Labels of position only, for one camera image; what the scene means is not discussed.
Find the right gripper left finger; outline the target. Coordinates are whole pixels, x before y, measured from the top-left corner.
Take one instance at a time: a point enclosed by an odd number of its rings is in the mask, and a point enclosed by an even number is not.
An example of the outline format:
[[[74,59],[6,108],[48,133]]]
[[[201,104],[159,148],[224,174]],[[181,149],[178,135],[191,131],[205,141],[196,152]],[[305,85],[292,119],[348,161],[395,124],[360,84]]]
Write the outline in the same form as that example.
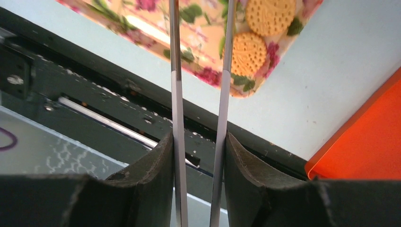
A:
[[[3,227],[167,227],[174,143],[167,134],[145,156],[104,180],[89,175],[2,175]]]

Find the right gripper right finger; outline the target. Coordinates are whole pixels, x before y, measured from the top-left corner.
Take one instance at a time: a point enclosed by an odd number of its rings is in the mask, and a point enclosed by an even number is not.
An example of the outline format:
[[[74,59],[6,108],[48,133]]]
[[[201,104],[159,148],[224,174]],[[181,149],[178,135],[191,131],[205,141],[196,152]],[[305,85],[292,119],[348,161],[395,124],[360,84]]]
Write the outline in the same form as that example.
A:
[[[231,134],[224,157],[232,227],[398,227],[395,180],[302,181],[263,162]]]

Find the metal tongs white handle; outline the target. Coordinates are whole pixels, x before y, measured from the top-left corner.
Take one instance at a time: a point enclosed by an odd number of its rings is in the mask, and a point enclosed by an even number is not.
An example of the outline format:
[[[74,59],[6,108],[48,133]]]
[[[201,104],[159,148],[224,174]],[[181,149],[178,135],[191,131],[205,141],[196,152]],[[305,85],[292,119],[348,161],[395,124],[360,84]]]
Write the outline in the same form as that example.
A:
[[[189,121],[190,129],[205,131],[208,137],[216,132],[215,158],[213,170],[213,188],[211,196],[210,221],[211,227],[218,227],[221,210],[221,193],[223,183],[223,156],[225,151],[225,138],[227,134],[227,115],[231,81],[232,49],[235,31],[235,0],[228,2],[225,56],[223,58],[222,82],[219,100],[219,113],[216,118],[217,129],[211,128],[210,120],[195,120],[194,110],[190,110],[189,117],[184,116],[182,67],[181,67],[181,45],[179,28],[179,2],[169,1],[170,16],[170,60],[171,60],[171,100],[172,100],[172,125],[174,140],[174,174],[175,174],[175,211],[176,225],[178,227],[188,226],[187,205],[187,179],[184,145],[184,121]]]

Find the orange tin lid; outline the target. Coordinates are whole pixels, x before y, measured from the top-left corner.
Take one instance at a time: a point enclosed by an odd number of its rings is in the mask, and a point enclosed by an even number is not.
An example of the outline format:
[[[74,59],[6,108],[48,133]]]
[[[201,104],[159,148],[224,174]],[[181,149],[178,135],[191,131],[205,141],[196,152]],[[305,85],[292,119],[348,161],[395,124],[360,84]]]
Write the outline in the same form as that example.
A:
[[[313,155],[305,172],[309,179],[400,180],[400,70]]]

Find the floral rectangular tray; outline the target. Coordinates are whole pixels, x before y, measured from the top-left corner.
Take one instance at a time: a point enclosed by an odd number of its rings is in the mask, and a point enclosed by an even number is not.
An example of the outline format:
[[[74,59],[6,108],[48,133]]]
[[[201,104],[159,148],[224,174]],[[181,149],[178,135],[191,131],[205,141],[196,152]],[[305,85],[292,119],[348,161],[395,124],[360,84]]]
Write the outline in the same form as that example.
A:
[[[234,34],[253,32],[245,20],[246,3],[247,0],[237,1]],[[154,55],[170,60],[169,1],[63,0],[61,4]],[[267,58],[255,77],[231,73],[231,96],[245,98],[259,89],[321,4],[320,0],[296,0],[296,14],[290,26],[278,35],[261,36],[267,45]],[[227,0],[179,2],[182,68],[216,88],[221,86],[227,11]]]

